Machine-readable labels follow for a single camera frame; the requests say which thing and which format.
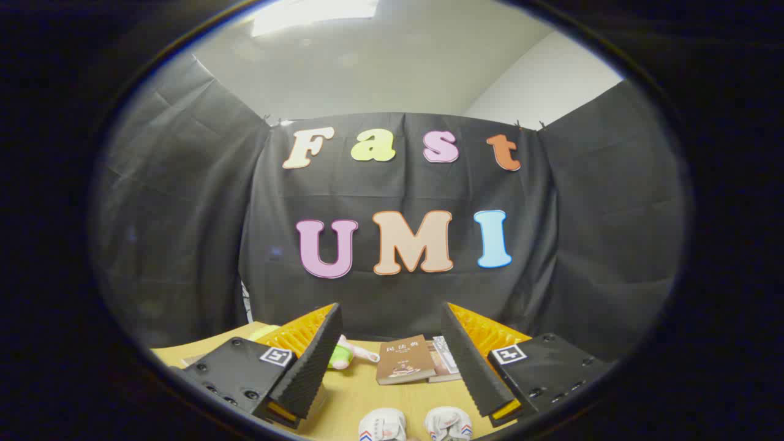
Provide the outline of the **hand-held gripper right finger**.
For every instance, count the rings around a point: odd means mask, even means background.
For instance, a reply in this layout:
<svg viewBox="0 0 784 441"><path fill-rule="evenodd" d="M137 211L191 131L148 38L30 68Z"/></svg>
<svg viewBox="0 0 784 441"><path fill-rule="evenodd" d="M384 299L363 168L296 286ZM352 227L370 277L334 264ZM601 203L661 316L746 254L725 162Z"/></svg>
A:
<svg viewBox="0 0 784 441"><path fill-rule="evenodd" d="M440 331L478 413L498 427L581 394L613 368L554 333L529 337L445 302Z"/></svg>

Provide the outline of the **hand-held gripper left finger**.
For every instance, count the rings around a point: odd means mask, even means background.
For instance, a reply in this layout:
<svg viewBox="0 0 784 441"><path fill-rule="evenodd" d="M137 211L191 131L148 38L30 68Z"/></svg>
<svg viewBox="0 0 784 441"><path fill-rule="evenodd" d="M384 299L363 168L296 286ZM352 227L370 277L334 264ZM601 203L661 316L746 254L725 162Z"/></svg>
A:
<svg viewBox="0 0 784 441"><path fill-rule="evenodd" d="M341 305L325 305L262 337L230 337L173 371L230 407L297 429L308 418L342 327Z"/></svg>

